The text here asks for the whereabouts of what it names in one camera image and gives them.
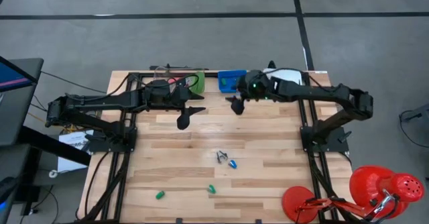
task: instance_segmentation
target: wooden table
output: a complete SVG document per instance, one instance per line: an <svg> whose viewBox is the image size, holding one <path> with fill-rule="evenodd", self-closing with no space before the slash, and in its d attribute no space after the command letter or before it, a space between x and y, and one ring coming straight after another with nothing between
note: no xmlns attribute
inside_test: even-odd
<svg viewBox="0 0 429 224"><path fill-rule="evenodd" d="M114 71L108 92L127 74L128 71ZM326 72L311 75L322 85L330 85ZM227 94L219 92L217 78L206 78L205 88L205 100L189 101L187 105L207 109L193 115L190 126L183 131L176 127L176 112L150 111L137 116L139 137L129 162L121 222L173 223L180 217L193 223L254 223L255 219L291 223L282 211L283 193L296 185L313 190L299 134L298 103L250 101L244 114L237 116L225 100ZM308 102L305 104L311 124ZM336 113L336 105L316 102L316 110L319 118L326 119ZM118 120L119 111L105 111L103 119ZM238 168L218 164L218 150L228 153ZM83 216L88 184L102 155L92 156L79 217ZM97 172L89 209L106 188L111 156L103 160ZM338 153L326 153L326 157L334 190L353 201L349 192L350 164ZM207 191L210 184L216 194ZM155 196L161 190L166 195L157 200ZM115 201L116 192L111 199L110 218Z"/></svg>

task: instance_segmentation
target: green object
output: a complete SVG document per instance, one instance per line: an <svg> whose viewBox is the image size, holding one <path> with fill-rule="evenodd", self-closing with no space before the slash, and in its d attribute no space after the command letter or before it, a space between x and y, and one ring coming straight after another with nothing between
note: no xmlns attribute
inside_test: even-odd
<svg viewBox="0 0 429 224"><path fill-rule="evenodd" d="M209 185L208 186L208 191L212 194L216 194L216 189L213 185Z"/></svg>
<svg viewBox="0 0 429 224"><path fill-rule="evenodd" d="M166 195L166 193L164 191L160 191L157 195L156 195L156 199L159 200L161 199L164 195Z"/></svg>
<svg viewBox="0 0 429 224"><path fill-rule="evenodd" d="M205 86L205 83L206 83L206 79L205 79L206 75L204 75L203 72L196 72L195 74L198 76L199 80L198 80L198 83L195 86L190 87L190 90L193 93L200 94L200 93L204 92L204 86ZM194 81L196 80L196 77L190 77L190 78L192 79L192 83L190 83L192 85L192 84L194 84Z"/></svg>

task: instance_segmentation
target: red desk lamp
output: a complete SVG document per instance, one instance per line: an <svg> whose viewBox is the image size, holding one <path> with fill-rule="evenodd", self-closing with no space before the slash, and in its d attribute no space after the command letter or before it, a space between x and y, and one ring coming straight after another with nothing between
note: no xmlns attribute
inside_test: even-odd
<svg viewBox="0 0 429 224"><path fill-rule="evenodd" d="M316 199L302 186L289 188L283 195L282 206L289 219L309 223L319 210L332 207L343 209L367 221L374 218L380 223L403 213L408 205L423 197L422 183L411 174L397 174L379 166L363 166L350 178L350 193L356 204L345 199L330 197Z"/></svg>

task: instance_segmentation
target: small green object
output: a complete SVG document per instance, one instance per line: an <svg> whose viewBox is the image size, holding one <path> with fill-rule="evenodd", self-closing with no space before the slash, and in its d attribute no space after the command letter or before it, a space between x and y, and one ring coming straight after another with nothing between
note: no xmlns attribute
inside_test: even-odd
<svg viewBox="0 0 429 224"><path fill-rule="evenodd" d="M156 195L156 199L159 200L161 199L164 195L166 195L166 193L164 191L160 191L157 195Z"/></svg>
<svg viewBox="0 0 429 224"><path fill-rule="evenodd" d="M216 189L213 185L209 185L208 186L208 191L212 194L216 194Z"/></svg>

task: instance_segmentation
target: computer monitor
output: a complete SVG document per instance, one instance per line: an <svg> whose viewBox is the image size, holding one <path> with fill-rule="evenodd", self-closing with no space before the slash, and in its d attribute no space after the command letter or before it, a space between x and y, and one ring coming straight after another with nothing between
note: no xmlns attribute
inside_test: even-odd
<svg viewBox="0 0 429 224"><path fill-rule="evenodd" d="M0 93L37 84L37 79L0 56Z"/></svg>

